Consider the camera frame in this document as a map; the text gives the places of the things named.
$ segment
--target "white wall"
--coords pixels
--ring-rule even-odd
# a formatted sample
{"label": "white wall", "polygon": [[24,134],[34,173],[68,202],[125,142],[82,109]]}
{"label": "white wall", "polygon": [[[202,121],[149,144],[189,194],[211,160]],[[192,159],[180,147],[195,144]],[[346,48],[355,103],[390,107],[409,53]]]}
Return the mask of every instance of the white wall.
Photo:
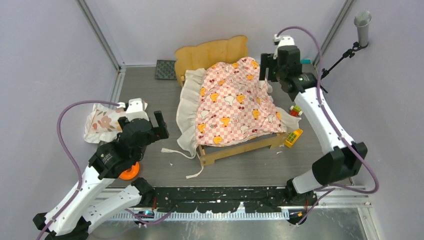
{"label": "white wall", "polygon": [[[329,68],[357,41],[355,15],[369,10],[369,46],[324,80],[328,104],[344,129],[368,146],[380,181],[371,196],[384,240],[423,239],[424,81],[422,0],[358,0],[324,55]],[[374,183],[363,167],[354,179]]]}
{"label": "white wall", "polygon": [[[37,213],[50,211],[77,181],[56,122],[62,109],[107,100],[116,70],[68,1],[2,1],[0,8],[0,239],[35,239]],[[83,141],[85,105],[65,115],[65,142],[82,168],[96,146]]]}
{"label": "white wall", "polygon": [[[87,0],[115,55],[127,65],[152,65],[173,60],[178,48],[227,39],[249,38],[249,55],[275,50],[273,36],[298,25],[322,42],[344,0]],[[289,32],[302,57],[314,59],[317,51],[307,35]]]}

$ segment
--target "floral pillow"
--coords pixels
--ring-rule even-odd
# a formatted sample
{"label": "floral pillow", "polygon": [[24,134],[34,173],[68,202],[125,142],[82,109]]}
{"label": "floral pillow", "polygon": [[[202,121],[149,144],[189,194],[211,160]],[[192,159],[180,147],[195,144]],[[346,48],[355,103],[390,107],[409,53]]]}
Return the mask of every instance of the floral pillow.
{"label": "floral pillow", "polygon": [[110,109],[101,104],[94,104],[93,111],[85,121],[84,140],[93,144],[114,140],[117,134],[122,132],[118,119],[125,116],[123,108]]}

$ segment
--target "scalloped headboard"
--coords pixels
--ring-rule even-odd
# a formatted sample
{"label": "scalloped headboard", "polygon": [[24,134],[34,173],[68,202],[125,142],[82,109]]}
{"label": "scalloped headboard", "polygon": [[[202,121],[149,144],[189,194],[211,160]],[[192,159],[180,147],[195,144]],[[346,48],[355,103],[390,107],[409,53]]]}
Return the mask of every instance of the scalloped headboard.
{"label": "scalloped headboard", "polygon": [[180,86],[186,70],[208,69],[218,63],[235,63],[248,56],[248,37],[233,36],[227,40],[208,41],[197,46],[184,46],[175,52],[175,74]]}

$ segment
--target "silver microphone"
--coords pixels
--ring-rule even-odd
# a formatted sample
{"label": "silver microphone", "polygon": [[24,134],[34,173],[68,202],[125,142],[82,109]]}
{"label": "silver microphone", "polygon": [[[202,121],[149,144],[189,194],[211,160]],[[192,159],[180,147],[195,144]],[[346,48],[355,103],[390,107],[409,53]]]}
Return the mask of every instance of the silver microphone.
{"label": "silver microphone", "polygon": [[358,31],[358,42],[361,47],[368,45],[368,26],[371,22],[371,14],[369,11],[361,11],[356,15],[353,21]]}

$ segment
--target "pink checkered blanket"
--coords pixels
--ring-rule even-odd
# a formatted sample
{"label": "pink checkered blanket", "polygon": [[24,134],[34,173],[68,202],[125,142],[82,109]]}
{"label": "pink checkered blanket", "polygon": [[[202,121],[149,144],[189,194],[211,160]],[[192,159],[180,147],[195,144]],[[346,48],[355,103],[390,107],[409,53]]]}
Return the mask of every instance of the pink checkered blanket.
{"label": "pink checkered blanket", "polygon": [[259,65],[251,57],[218,62],[203,76],[195,116],[196,145],[224,147],[271,133],[284,133],[281,115],[259,81]]}

